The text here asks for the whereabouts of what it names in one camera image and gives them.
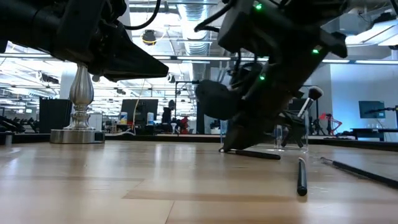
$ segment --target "ceiling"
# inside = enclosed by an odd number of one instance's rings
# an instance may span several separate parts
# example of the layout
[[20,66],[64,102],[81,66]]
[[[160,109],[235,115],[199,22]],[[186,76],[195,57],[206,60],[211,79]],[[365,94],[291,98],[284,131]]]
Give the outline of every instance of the ceiling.
[[[338,29],[349,33],[348,37],[349,57],[360,59],[383,59],[390,56],[391,51],[386,45],[398,44],[398,26],[395,21],[390,24],[374,26],[369,30],[369,21],[377,18],[382,12],[391,11],[387,1],[361,0],[353,1],[354,9],[334,21],[325,24],[325,30]],[[124,15],[122,22],[132,26],[142,24],[154,10],[153,0],[129,1],[130,13]],[[162,4],[160,13],[146,30],[154,30],[155,44],[145,44],[142,41],[143,30],[131,32],[132,41],[140,48],[152,55],[205,55],[205,56],[229,56],[216,43],[215,33],[195,34],[190,32],[200,22],[187,14],[189,7],[197,4],[201,13],[197,19],[207,17],[218,11],[223,4],[219,0],[169,0]],[[221,26],[223,17],[214,21],[211,25]],[[200,52],[193,52],[192,47],[203,47]],[[28,49],[9,42],[6,53],[10,54],[41,54],[41,52]],[[244,52],[243,57],[252,56]],[[229,68],[229,62],[167,62],[169,75],[176,81],[192,81],[196,79],[220,80],[228,83],[225,71]],[[0,57],[0,106],[7,110],[15,107],[38,107],[39,97],[58,98],[60,85],[46,82],[46,77],[52,77],[62,82],[65,70],[73,68],[70,62],[61,62],[53,58],[5,58]],[[118,115],[121,109],[121,101],[126,98],[157,98],[160,101],[158,113],[162,113],[163,106],[175,98],[175,84],[168,78],[153,78],[146,80],[126,80],[117,83],[101,77],[99,82],[94,82],[95,100],[91,105],[91,111],[106,115]],[[193,119],[196,116],[196,101],[193,93],[194,86],[190,83],[178,85],[181,94],[177,98],[177,113],[179,116],[189,115]]]

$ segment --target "ceiling duct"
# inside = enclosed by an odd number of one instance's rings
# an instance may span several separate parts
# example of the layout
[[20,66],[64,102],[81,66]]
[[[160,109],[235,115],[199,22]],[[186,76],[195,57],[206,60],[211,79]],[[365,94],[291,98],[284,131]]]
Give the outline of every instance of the ceiling duct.
[[[193,31],[195,26],[209,17],[209,6],[198,4],[179,4],[177,6],[181,15],[182,36],[185,40],[208,40],[209,31]],[[209,43],[206,42],[185,42],[187,55],[208,55]],[[204,77],[206,64],[192,64],[192,80],[201,80]]]

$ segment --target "desk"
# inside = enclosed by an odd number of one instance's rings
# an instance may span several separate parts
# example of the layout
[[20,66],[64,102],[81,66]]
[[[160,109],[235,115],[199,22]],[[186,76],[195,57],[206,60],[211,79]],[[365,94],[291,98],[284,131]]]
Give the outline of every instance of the desk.
[[397,223],[398,194],[321,164],[330,159],[398,179],[396,152],[310,146],[308,195],[297,156],[219,154],[220,144],[106,141],[0,147],[7,224]]
[[384,141],[384,133],[398,133],[398,129],[395,128],[351,128],[353,135],[356,140],[358,138],[378,138],[380,141]]

